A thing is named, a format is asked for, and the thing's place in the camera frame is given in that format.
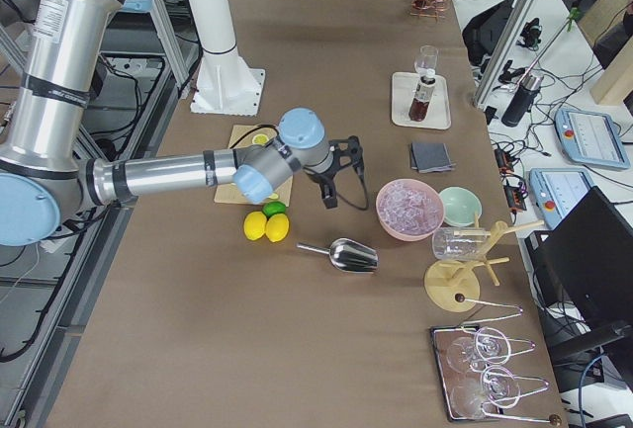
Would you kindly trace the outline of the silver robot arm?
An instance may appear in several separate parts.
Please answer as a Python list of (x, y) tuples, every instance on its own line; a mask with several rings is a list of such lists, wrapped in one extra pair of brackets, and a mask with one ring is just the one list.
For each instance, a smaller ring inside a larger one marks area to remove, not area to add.
[(26, 246), (58, 237), (78, 213), (135, 197), (234, 185), (248, 201), (268, 199), (296, 172), (337, 204), (336, 174), (363, 169), (356, 137), (328, 139), (317, 114), (287, 112), (262, 144), (189, 156), (134, 159), (129, 140), (141, 111), (100, 118), (89, 111), (106, 28), (121, 11), (149, 12), (178, 78), (187, 69), (159, 0), (40, 0), (19, 95), (1, 143), (1, 242)]

